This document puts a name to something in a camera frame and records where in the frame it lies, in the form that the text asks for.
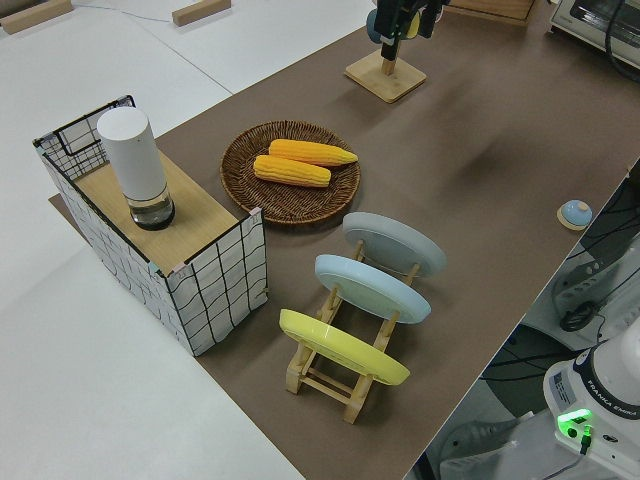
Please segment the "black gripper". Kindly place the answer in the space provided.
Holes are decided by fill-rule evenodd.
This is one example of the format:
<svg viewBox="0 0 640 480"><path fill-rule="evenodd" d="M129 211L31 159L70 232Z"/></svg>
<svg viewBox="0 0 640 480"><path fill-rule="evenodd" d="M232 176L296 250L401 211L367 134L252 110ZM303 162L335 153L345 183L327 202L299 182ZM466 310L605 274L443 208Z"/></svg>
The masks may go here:
<svg viewBox="0 0 640 480"><path fill-rule="evenodd" d="M375 31L381 37L381 56L395 61L398 39L405 36L416 14L416 2L410 0L378 0Z"/></svg>

